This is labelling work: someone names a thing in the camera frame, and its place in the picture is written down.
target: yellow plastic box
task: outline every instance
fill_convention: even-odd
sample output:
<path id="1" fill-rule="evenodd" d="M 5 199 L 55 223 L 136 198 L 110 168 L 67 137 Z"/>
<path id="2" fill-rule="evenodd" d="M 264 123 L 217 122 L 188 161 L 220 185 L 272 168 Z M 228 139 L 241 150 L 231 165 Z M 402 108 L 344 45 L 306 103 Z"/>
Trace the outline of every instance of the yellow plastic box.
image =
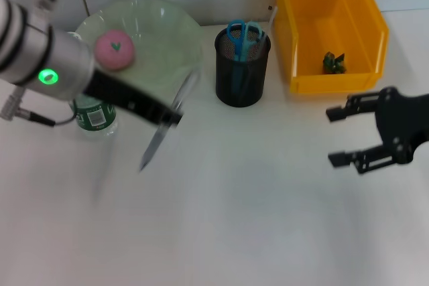
<path id="1" fill-rule="evenodd" d="M 374 0 L 277 0 L 275 35 L 300 94 L 358 92 L 382 77 L 389 29 Z M 345 54 L 345 74 L 325 74 L 327 52 Z"/>

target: green heart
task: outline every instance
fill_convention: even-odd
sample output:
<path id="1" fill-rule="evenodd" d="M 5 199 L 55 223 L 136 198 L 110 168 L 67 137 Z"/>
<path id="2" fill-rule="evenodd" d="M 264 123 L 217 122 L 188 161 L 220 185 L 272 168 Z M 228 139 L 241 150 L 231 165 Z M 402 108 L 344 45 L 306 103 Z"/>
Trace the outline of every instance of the green heart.
<path id="1" fill-rule="evenodd" d="M 117 52 L 121 49 L 121 43 L 118 43 L 118 44 L 112 43 L 111 45 L 113 49 L 116 50 Z"/>

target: knife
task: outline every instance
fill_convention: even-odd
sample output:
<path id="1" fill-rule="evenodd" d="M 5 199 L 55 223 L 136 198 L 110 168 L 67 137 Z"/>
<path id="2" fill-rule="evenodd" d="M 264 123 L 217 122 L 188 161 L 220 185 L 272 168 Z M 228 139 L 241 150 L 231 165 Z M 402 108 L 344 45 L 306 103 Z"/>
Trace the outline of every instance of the knife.
<path id="1" fill-rule="evenodd" d="M 192 90 L 198 84 L 199 80 L 200 80 L 199 70 L 194 70 L 191 73 L 189 73 L 189 75 L 186 77 L 185 81 L 182 84 L 182 87 L 180 87 L 180 90 L 173 101 L 173 104 L 172 104 L 173 111 L 180 110 L 184 100 L 192 92 Z M 158 150 L 162 141 L 166 137 L 169 129 L 170 128 L 165 125 L 161 125 L 160 127 L 158 127 L 158 130 L 156 131 L 154 137 L 152 138 L 152 141 L 150 142 L 149 147 L 147 147 L 146 152 L 143 154 L 143 157 L 141 158 L 140 172 L 143 171 L 143 169 L 154 158 L 156 151 Z"/>

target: pencil holder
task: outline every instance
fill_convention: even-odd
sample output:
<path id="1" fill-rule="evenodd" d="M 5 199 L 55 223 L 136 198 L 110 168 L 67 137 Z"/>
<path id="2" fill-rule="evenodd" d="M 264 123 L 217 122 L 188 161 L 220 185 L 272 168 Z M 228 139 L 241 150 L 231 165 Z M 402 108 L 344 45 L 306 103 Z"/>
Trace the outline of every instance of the pencil holder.
<path id="1" fill-rule="evenodd" d="M 240 38 L 241 26 L 231 28 L 231 35 Z M 256 40 L 258 30 L 254 27 L 249 29 L 249 40 Z M 216 95 L 225 104 L 233 107 L 246 107 L 259 101 L 263 94 L 265 82 L 265 71 L 271 41 L 266 37 L 264 44 L 257 42 L 253 45 L 244 62 L 234 60 L 235 45 L 224 29 L 214 43 L 216 48 Z M 256 57 L 259 46 L 263 46 L 260 57 Z"/>

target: small figurine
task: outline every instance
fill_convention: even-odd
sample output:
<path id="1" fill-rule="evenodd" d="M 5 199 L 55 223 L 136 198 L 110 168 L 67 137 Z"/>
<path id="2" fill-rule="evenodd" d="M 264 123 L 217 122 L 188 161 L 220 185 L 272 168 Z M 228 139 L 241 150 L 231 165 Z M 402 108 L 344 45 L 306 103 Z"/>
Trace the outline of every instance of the small figurine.
<path id="1" fill-rule="evenodd" d="M 331 52 L 328 52 L 324 56 L 323 60 L 323 69 L 326 74 L 344 74 L 346 68 L 344 66 L 345 54 L 335 58 L 335 55 Z"/>

